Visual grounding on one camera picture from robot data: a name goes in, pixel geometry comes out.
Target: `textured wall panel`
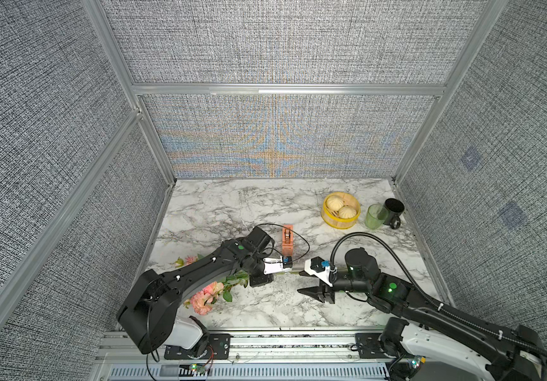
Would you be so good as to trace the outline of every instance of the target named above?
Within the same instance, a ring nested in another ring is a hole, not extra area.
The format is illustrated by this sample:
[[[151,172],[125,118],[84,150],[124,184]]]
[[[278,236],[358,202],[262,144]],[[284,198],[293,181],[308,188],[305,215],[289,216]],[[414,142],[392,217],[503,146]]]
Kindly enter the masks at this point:
[[[79,0],[0,2],[0,287],[128,110]]]
[[[167,184],[134,128],[0,332],[0,380],[81,380],[115,328]]]
[[[458,306],[547,347],[547,1],[510,2],[401,189]]]
[[[137,82],[438,83],[486,0],[102,0]]]
[[[178,177],[392,176],[430,96],[146,96]]]

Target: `metal rail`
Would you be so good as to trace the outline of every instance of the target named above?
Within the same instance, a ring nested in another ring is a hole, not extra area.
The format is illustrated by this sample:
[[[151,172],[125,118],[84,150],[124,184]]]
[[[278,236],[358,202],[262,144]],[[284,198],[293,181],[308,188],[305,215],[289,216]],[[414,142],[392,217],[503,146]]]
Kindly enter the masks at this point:
[[[133,84],[136,95],[432,95],[441,96],[445,85],[429,84]]]
[[[373,333],[377,336],[382,329],[383,327],[359,329],[281,327],[279,329],[221,329],[210,332],[232,335],[230,358],[216,360],[218,363],[354,363],[374,361],[361,359],[357,352],[350,349],[356,342],[354,335]],[[144,356],[125,332],[113,331],[105,333],[95,364],[96,366],[143,364]],[[163,357],[161,361],[162,363],[179,363],[179,360],[164,360]],[[180,363],[191,362],[191,360],[180,360]]]

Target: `wire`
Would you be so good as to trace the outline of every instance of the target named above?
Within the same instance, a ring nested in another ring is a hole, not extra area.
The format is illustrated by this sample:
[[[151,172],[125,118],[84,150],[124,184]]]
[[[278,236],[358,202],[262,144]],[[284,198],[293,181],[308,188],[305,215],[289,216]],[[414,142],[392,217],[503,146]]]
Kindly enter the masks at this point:
[[[235,365],[235,364],[246,364],[247,362],[251,362],[252,360],[254,360],[260,353],[261,353],[261,351],[257,352],[253,357],[251,357],[248,360],[243,361],[243,362],[239,362],[239,361],[235,361],[235,360],[229,360],[229,359],[227,359],[227,361],[231,362],[232,366]]]
[[[356,351],[358,351],[358,347],[363,347],[363,348],[367,349],[367,350],[370,351],[370,352],[380,352],[380,353],[383,353],[381,349],[373,349],[373,348],[367,347],[366,345],[361,344],[361,343],[355,343],[355,344],[350,345],[350,350],[351,350],[352,352],[356,352]]]
[[[147,372],[148,372],[148,375],[151,376],[153,381],[157,381],[157,379],[153,377],[153,374],[151,373],[151,369],[148,367],[148,354],[147,354]]]
[[[346,290],[346,295],[351,297],[352,299],[354,299],[355,301],[359,301],[359,302],[363,302],[363,303],[366,303],[367,301],[363,301],[362,299],[358,299],[357,297],[353,297],[352,295],[350,295],[350,292]]]
[[[335,244],[335,246],[333,247],[333,251],[331,252],[331,258],[330,258],[330,263],[333,264],[334,263],[334,260],[335,260],[335,253],[337,252],[339,246],[345,241],[347,240],[348,238],[352,238],[352,237],[368,237],[368,238],[371,238],[372,240],[376,240],[378,243],[380,243],[391,255],[392,257],[394,258],[394,260],[396,261],[396,263],[399,264],[399,267],[400,269],[403,271],[403,273],[405,274],[405,276],[407,276],[407,279],[409,279],[409,281],[415,286],[415,289],[424,297],[424,299],[426,299],[428,302],[430,302],[431,304],[433,304],[434,306],[439,306],[440,302],[435,300],[433,297],[431,297],[430,295],[428,295],[427,293],[424,292],[424,290],[417,284],[417,282],[415,281],[415,279],[413,278],[413,276],[411,275],[411,273],[409,272],[409,270],[407,270],[407,267],[405,267],[405,265],[403,264],[403,262],[401,262],[400,258],[398,255],[396,255],[396,253],[390,248],[390,246],[388,246],[388,244],[386,244],[381,238],[371,234],[371,233],[367,233],[367,232],[354,232],[354,233],[349,233],[349,234],[346,234],[344,235],[343,237],[341,237],[340,240],[337,241],[337,243]],[[460,317],[456,314],[454,314],[453,312],[451,311],[448,311],[446,308],[443,308],[443,306],[439,309],[441,312],[443,312],[444,314],[446,314],[447,316],[450,316],[452,319],[454,319],[455,321],[459,322],[459,323],[462,323],[464,325],[468,325],[470,327],[473,327],[475,328],[476,330],[478,331],[482,331],[484,333],[487,333],[493,337],[500,337],[500,339],[504,339],[504,340],[507,340],[508,342],[510,343],[513,343],[519,347],[523,347],[524,349],[527,349],[529,351],[532,351],[534,353],[537,353],[539,355],[542,355],[544,357],[547,358],[547,350],[543,349],[543,348],[539,348],[535,345],[532,345],[532,344],[529,344],[529,343],[526,343],[525,341],[523,340],[519,340],[519,339],[513,339],[511,337],[507,337],[505,335],[501,335],[500,332],[497,332],[497,331],[492,331],[490,329],[487,329],[485,327],[482,327],[481,325],[478,325],[478,324],[475,324],[473,323],[472,321],[468,321],[466,319],[464,319],[463,317]]]
[[[150,335],[150,331],[148,329],[148,324],[151,320],[151,309],[153,308],[153,304],[152,302],[148,304],[148,312],[147,312],[147,339],[148,339],[148,346],[149,347],[152,347],[152,342],[151,342],[151,335]],[[157,354],[157,358],[155,358],[155,355],[153,355],[153,351],[151,351],[151,356],[153,357],[153,361],[158,363],[159,361],[161,361],[161,358],[159,357],[159,351],[157,349],[155,349],[155,353]],[[148,354],[147,354],[147,360],[146,360],[146,363],[147,363],[147,372],[148,372],[148,375],[151,376],[151,378],[153,379],[153,381],[157,381],[157,379],[155,377],[153,377],[153,374],[151,373],[151,369],[148,367]]]
[[[278,249],[273,248],[273,247],[268,248],[268,249],[271,249],[271,250],[269,251],[269,255],[271,255],[271,253],[273,253],[273,252],[275,251],[275,252],[278,253],[281,257],[283,257],[282,253],[280,253],[280,251],[279,251]]]
[[[394,365],[396,365],[397,362],[399,362],[400,360],[402,360],[403,358],[405,358],[405,354],[401,354],[400,356],[397,354],[397,358],[394,359],[394,361],[390,364],[390,367],[388,368],[388,371],[390,371],[392,369],[392,367]]]
[[[302,254],[302,255],[301,255],[301,256],[300,256],[299,258],[293,258],[293,262],[294,262],[294,261],[298,261],[298,260],[300,260],[301,258],[303,258],[303,257],[304,257],[305,255],[307,255],[307,254],[308,254],[308,252],[309,252],[309,249],[310,249],[310,246],[309,246],[309,242],[308,242],[308,240],[306,240],[305,238],[303,238],[303,236],[302,236],[302,235],[300,235],[299,233],[295,232],[295,231],[294,231],[294,230],[292,230],[292,229],[289,229],[289,228],[287,228],[287,227],[286,227],[286,226],[284,226],[284,225],[278,225],[278,224],[270,224],[270,223],[264,223],[264,224],[258,224],[257,226],[263,226],[263,225],[280,226],[280,227],[283,227],[284,229],[288,229],[288,230],[290,230],[291,232],[293,232],[293,233],[295,233],[296,235],[298,235],[298,236],[299,236],[299,237],[300,237],[300,238],[301,238],[302,240],[304,240],[304,241],[305,241],[305,243],[307,243],[307,244],[308,244],[308,249],[307,249],[307,251],[306,251],[306,252],[304,252],[304,253],[303,253],[303,254]]]
[[[206,365],[208,365],[208,363],[210,363],[210,367],[206,371],[206,377],[208,376],[208,373],[210,373],[210,369],[212,369],[212,367],[214,366],[214,349],[210,345],[208,346],[208,348],[210,348],[211,355],[210,355],[210,358],[208,359],[208,362],[206,362],[206,364],[204,364],[204,368],[205,368]]]

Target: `aluminum frame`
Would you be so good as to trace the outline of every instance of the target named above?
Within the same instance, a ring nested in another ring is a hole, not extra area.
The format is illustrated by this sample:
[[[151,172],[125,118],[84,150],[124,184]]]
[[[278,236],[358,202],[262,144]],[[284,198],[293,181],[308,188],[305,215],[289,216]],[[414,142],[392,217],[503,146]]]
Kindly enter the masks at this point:
[[[415,244],[417,245],[417,250],[419,251],[420,255],[422,255],[422,260],[426,265],[426,270],[428,270],[428,274],[432,279],[432,283],[435,285],[435,289],[436,292],[439,294],[439,298],[441,298],[441,301],[445,302],[446,304],[455,307],[456,304],[453,301],[452,294],[449,292],[449,288],[447,287],[447,283],[443,278],[443,274],[436,264],[435,257],[434,255],[432,255],[432,251],[428,246],[428,242],[426,241],[422,230],[415,221],[411,209],[408,208],[405,196],[401,192],[400,188],[396,186],[392,181],[390,181],[390,186],[392,188],[392,193],[394,193],[394,196],[398,200],[403,202],[403,204],[405,204],[405,220],[409,224],[409,228],[413,233],[413,239],[415,240]]]
[[[218,363],[346,363],[388,362],[391,359],[360,359],[349,349],[356,333],[379,335],[383,325],[369,327],[253,327],[213,328],[210,333],[232,336],[229,360]],[[112,364],[144,364],[144,356],[123,331],[105,332],[96,355],[92,375],[106,372]],[[192,363],[194,360],[164,360],[161,363]]]
[[[17,268],[0,289],[0,331],[10,314],[15,310],[24,294],[39,274],[51,252],[62,239],[87,198],[108,169],[112,159],[121,149],[127,136],[138,121],[139,111],[134,109],[125,117],[121,126],[102,148],[87,172],[79,180],[64,204],[32,244]]]
[[[153,126],[151,118],[148,117],[147,109],[144,107],[144,104],[140,102],[137,94],[132,90],[132,74],[125,63],[123,54],[112,34],[112,29],[106,18],[106,13],[104,12],[104,8],[102,8],[102,4],[100,4],[100,1],[98,0],[81,0],[81,2],[87,12],[87,16],[94,26],[98,39],[102,44],[102,48],[108,56],[112,69],[117,75],[117,79],[125,93],[128,103],[132,108],[138,108],[142,113],[140,128],[142,128],[144,138],[147,140],[148,147],[151,149],[151,153],[157,161],[161,174],[169,185],[174,184],[176,182],[176,175],[174,174],[172,164],[170,163],[170,160],[167,159],[167,154],[161,144],[161,139],[159,139],[159,135]]]
[[[485,6],[485,9],[477,20],[468,41],[464,45],[464,49],[462,49],[460,56],[458,56],[458,59],[456,60],[452,71],[445,82],[447,88],[445,94],[435,99],[435,102],[424,119],[422,126],[420,126],[412,142],[409,144],[407,151],[405,151],[405,154],[399,163],[399,167],[394,174],[394,182],[396,184],[401,184],[403,179],[405,179],[409,168],[415,161],[415,158],[417,158],[417,155],[426,140],[428,140],[428,137],[435,128],[439,118],[447,108],[447,104],[449,104],[454,92],[460,86],[462,78],[464,78],[469,66],[475,59],[479,49],[481,49],[483,42],[485,42],[485,39],[490,34],[496,21],[498,20],[498,17],[506,8],[506,4],[508,4],[508,0],[490,0]]]
[[[173,191],[174,185],[170,185],[168,189],[165,190],[163,202],[161,203],[161,207],[159,208],[159,212],[157,213],[157,220],[155,220],[155,225],[153,225],[153,229],[151,230],[151,235],[148,239],[147,246],[144,248],[142,260],[140,261],[138,269],[136,270],[136,275],[134,276],[134,280],[132,281],[132,286],[134,286],[136,280],[138,279],[138,277],[140,277],[141,273],[144,272],[147,261],[150,258],[151,253],[153,252],[153,247],[155,246],[155,241],[157,240],[157,236],[159,235],[159,229],[161,228],[161,224],[163,223],[163,218],[165,217],[167,206],[170,204],[170,198],[172,197]]]
[[[432,95],[442,96],[445,85],[429,84],[134,84],[136,95]]]

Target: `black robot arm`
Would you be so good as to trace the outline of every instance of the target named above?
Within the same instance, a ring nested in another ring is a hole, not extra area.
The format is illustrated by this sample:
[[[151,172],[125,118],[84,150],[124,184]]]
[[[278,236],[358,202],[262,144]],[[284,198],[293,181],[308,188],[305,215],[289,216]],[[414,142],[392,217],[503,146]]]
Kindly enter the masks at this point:
[[[411,282],[382,272],[376,259],[363,248],[346,253],[347,271],[335,269],[332,264],[337,248],[343,240],[355,236],[373,238],[381,243],[397,260]],[[545,379],[547,375],[547,351],[535,331],[523,325],[511,330],[488,323],[429,296],[415,283],[393,250],[373,234],[350,233],[338,241],[329,261],[323,261],[322,258],[313,258],[311,261],[315,263],[307,264],[307,270],[318,268],[322,262],[319,267],[323,270],[318,271],[326,271],[328,274],[319,277],[319,286],[300,289],[300,293],[330,303],[335,303],[334,295],[339,291],[364,293],[365,302],[400,318],[391,318],[380,336],[380,349],[389,355],[405,353],[404,340],[408,338],[403,338],[402,332],[409,324],[408,321],[412,321],[443,333],[486,358],[489,364],[485,370],[493,380],[537,381]]]
[[[247,237],[224,241],[212,254],[180,269],[157,274],[145,271],[117,312],[117,321],[143,354],[168,338],[180,303],[213,280],[238,269],[250,275],[250,286],[272,281],[263,273],[263,250],[271,237],[255,227]]]

